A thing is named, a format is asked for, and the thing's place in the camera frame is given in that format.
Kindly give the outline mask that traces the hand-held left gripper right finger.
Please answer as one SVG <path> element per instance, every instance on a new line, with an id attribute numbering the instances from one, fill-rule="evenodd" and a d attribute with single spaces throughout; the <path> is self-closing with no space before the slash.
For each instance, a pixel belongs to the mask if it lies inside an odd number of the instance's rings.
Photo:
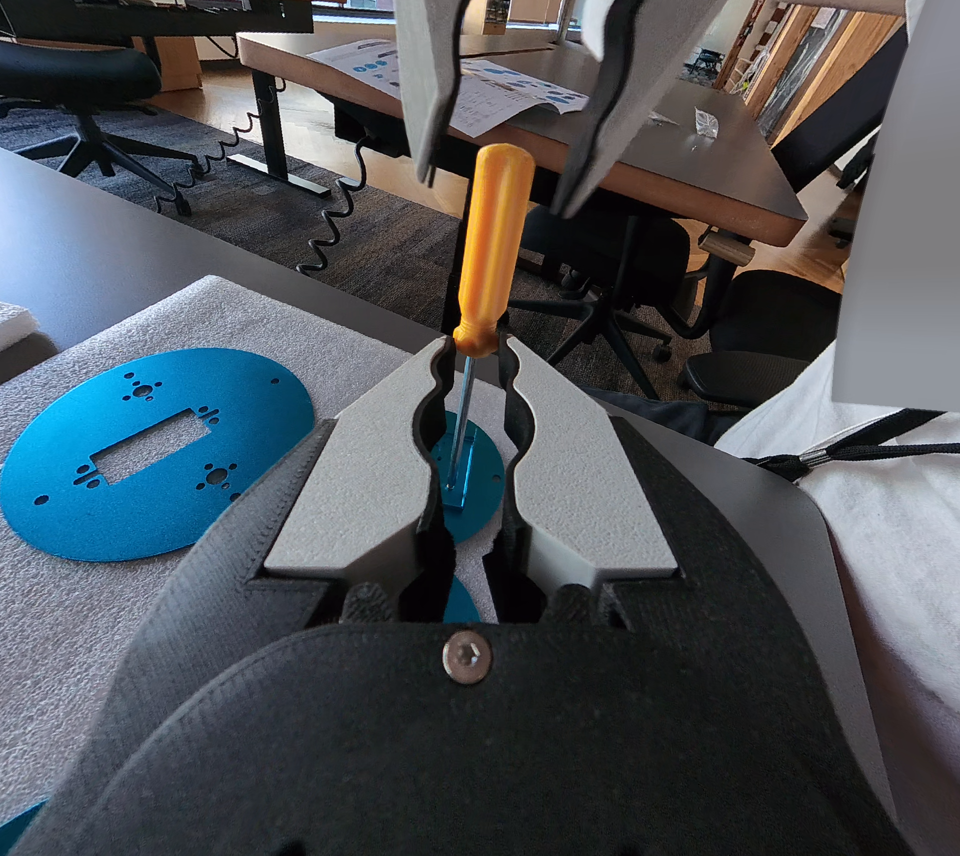
<path id="1" fill-rule="evenodd" d="M 542 590 L 672 576 L 677 562 L 607 412 L 518 338 L 506 346 L 534 419 L 513 475 L 531 528 L 526 575 Z"/>

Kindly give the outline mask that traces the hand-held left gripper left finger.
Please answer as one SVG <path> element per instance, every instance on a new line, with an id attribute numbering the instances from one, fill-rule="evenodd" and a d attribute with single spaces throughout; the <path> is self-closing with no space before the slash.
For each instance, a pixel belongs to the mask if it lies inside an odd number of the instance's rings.
<path id="1" fill-rule="evenodd" d="M 342 410 L 268 554 L 273 575 L 411 583 L 439 510 L 455 348 L 427 345 Z"/>

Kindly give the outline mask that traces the blue round plate with bracket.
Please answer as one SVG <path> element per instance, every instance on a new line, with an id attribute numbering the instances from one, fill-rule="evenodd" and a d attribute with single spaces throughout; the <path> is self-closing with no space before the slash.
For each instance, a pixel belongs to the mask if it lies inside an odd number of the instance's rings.
<path id="1" fill-rule="evenodd" d="M 433 447 L 439 473 L 443 522 L 454 543 L 460 544 L 479 532 L 500 506 L 504 466 L 498 448 L 483 429 L 469 420 L 465 425 L 455 487 L 449 489 L 450 454 L 456 415 L 446 412 L 446 432 Z"/>

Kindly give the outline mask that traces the orange-handled screwdriver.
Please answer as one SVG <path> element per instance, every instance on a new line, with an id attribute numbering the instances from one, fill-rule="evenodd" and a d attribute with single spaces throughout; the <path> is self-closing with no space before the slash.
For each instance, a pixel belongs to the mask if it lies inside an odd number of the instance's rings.
<path id="1" fill-rule="evenodd" d="M 498 322 L 507 310 L 536 164 L 531 154 L 507 143 L 482 147 L 477 155 L 459 288 L 461 322 L 453 331 L 466 357 L 446 486 L 459 471 L 474 361 L 498 347 Z"/>

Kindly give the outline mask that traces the grey desk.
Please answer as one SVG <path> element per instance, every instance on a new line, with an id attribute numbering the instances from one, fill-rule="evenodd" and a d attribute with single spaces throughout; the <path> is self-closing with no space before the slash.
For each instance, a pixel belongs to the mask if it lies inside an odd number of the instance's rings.
<path id="1" fill-rule="evenodd" d="M 414 352 L 434 332 L 302 278 L 190 226 L 2 151 L 2 300 L 28 308 L 40 335 L 2 354 L 11 380 L 66 348 L 213 275 Z M 627 418 L 746 538 L 798 616 L 821 662 L 851 748 L 895 814 L 827 530 L 785 483 L 606 405 Z"/>

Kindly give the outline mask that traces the printed instruction sheet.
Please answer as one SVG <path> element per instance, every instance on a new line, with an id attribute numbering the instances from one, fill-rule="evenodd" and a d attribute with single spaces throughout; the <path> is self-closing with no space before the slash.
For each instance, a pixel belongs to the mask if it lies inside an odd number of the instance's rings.
<path id="1" fill-rule="evenodd" d="M 365 39 L 309 54 L 367 85 L 401 96 L 398 50 L 387 39 Z M 502 67 L 484 58 L 462 58 L 462 82 L 451 116 L 451 127 L 476 137 L 527 108 L 552 106 L 559 114 L 581 110 L 588 97 Z"/>

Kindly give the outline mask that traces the person's dark trousers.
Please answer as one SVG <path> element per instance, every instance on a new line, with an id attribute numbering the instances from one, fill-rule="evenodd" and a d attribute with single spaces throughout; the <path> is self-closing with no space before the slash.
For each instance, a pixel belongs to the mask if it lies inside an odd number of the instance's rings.
<path id="1" fill-rule="evenodd" d="M 702 401 L 657 401 L 640 395 L 588 386 L 582 386 L 581 389 L 599 401 L 610 403 L 706 445 L 714 445 L 748 412 L 743 409 L 717 410 Z"/>

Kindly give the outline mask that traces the large blue disc rectangular cutout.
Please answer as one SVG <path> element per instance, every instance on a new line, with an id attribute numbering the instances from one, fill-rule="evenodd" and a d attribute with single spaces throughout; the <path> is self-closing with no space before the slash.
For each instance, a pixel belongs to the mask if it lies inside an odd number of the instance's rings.
<path id="1" fill-rule="evenodd" d="M 109 482 L 118 442 L 182 415 L 206 433 Z M 107 370 L 63 395 L 23 431 L 2 471 L 2 510 L 36 549 L 123 562 L 196 542 L 241 493 L 314 427 L 304 385 L 266 357 L 191 348 Z"/>

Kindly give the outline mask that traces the small blue round disc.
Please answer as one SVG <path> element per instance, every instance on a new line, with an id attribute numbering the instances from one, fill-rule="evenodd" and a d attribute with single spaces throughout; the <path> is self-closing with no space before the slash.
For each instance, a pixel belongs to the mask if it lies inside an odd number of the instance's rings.
<path id="1" fill-rule="evenodd" d="M 474 600 L 465 586 L 456 577 L 451 581 L 442 622 L 446 624 L 482 623 L 482 618 L 474 604 Z"/>

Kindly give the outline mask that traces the black high-back office chair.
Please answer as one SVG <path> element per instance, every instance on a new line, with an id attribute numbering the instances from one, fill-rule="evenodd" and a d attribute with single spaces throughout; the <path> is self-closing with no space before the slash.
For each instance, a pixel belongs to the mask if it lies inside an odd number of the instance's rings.
<path id="1" fill-rule="evenodd" d="M 774 158 L 796 193 L 881 124 L 907 43 L 906 27 L 900 27 L 834 95 L 774 146 Z"/>

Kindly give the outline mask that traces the white foam sheet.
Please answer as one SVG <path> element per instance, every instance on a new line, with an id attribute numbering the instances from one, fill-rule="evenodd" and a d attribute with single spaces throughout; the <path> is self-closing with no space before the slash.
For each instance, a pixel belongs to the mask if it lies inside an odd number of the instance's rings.
<path id="1" fill-rule="evenodd" d="M 209 275 L 4 384 L 2 460 L 35 416 L 86 379 L 192 346 L 275 359 L 304 383 L 318 417 L 337 415 L 411 354 Z M 183 555 L 66 561 L 33 549 L 2 520 L 2 821 L 50 795 Z"/>

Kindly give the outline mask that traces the black stool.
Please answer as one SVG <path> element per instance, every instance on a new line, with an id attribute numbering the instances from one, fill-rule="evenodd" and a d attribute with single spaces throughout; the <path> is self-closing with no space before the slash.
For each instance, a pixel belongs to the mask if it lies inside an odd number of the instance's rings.
<path id="1" fill-rule="evenodd" d="M 108 178 L 115 175 L 114 166 L 122 167 L 170 193 L 177 214 L 191 217 L 182 192 L 135 161 L 134 155 L 187 160 L 195 175 L 201 169 L 198 157 L 104 132 L 93 118 L 103 110 L 156 115 L 146 101 L 161 89 L 160 71 L 134 48 L 84 51 L 1 43 L 1 117 L 32 107 L 56 109 L 75 120 L 74 135 L 22 147 L 16 151 L 19 155 L 33 160 L 62 156 L 58 169 L 73 178 L 93 163 Z"/>

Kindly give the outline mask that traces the white foam block round hole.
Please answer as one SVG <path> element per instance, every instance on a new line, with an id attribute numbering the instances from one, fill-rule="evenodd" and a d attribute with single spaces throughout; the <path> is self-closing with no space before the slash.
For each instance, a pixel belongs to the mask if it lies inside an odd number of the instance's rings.
<path id="1" fill-rule="evenodd" d="M 1 352 L 39 331 L 37 319 L 25 307 L 1 301 L 0 318 Z"/>

